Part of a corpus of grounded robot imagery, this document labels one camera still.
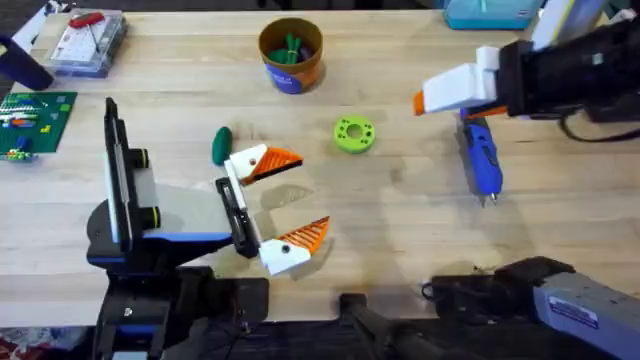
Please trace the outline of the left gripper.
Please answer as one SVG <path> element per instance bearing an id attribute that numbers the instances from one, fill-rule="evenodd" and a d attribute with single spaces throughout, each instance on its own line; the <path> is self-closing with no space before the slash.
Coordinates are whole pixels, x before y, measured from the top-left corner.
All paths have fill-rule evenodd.
<path id="1" fill-rule="evenodd" d="M 242 186 L 301 166 L 303 157 L 265 144 L 236 152 L 207 189 L 188 189 L 156 182 L 154 172 L 134 177 L 138 201 L 145 212 L 142 238 L 172 245 L 231 244 L 243 257 L 258 255 L 271 276 L 310 261 L 329 229 L 326 216 L 259 245 Z"/>

